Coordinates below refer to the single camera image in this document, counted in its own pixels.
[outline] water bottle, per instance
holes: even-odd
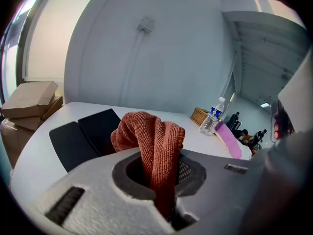
[[[221,113],[224,110],[224,102],[225,98],[220,97],[219,104],[216,107],[211,108],[211,111],[209,112],[207,118],[203,121],[199,128],[199,131],[202,134],[209,136],[209,133],[212,127],[214,126],[214,123],[218,120],[218,118],[220,117]]]

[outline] person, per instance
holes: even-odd
[[[235,136],[235,138],[242,140],[246,135],[248,135],[248,131],[246,129],[244,130],[232,130],[232,134]]]
[[[248,146],[248,144],[250,143],[250,139],[252,138],[253,136],[251,135],[246,135],[242,140],[240,140],[240,142],[243,144],[243,145],[246,145]]]
[[[231,130],[232,129],[232,127],[234,126],[234,123],[235,122],[237,122],[238,121],[238,119],[239,119],[239,112],[237,112],[236,114],[233,114],[232,116],[231,116],[231,118],[230,118],[230,120],[228,121],[228,123],[226,124],[227,125],[227,127]]]
[[[267,130],[264,129],[262,132],[258,131],[252,138],[250,138],[250,143],[248,143],[248,146],[250,149],[252,149],[259,141],[263,142],[262,138],[264,137],[264,134],[267,133]]]

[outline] orange towel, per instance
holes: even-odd
[[[130,112],[111,134],[118,151],[139,147],[144,179],[156,192],[156,207],[167,218],[174,204],[178,159],[185,130],[147,112]]]

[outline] white wall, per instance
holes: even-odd
[[[240,130],[246,129],[249,135],[254,135],[256,132],[266,129],[268,132],[260,145],[263,148],[273,145],[270,140],[271,115],[268,112],[241,96],[236,98],[235,102],[225,111],[223,117],[229,117],[236,112],[240,113],[239,122],[242,122],[239,127]]]
[[[67,48],[76,23],[90,0],[47,0],[28,49],[26,80],[63,82]]]
[[[221,6],[222,0],[92,0],[68,49],[67,102],[188,114],[209,109],[234,55]],[[140,40],[142,16],[156,25]]]

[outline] white table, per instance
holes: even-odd
[[[50,185],[67,174],[52,146],[49,132],[64,124],[77,121],[92,114],[113,109],[122,118],[126,113],[140,109],[124,108],[108,105],[72,102],[52,115],[31,137],[22,151],[14,169],[11,190],[20,204],[28,205]],[[204,136],[198,126],[186,114],[150,111],[162,121],[171,121],[186,131],[183,146],[187,150],[204,154],[231,158],[229,151],[215,136]],[[242,158],[249,160],[250,150],[241,145]]]

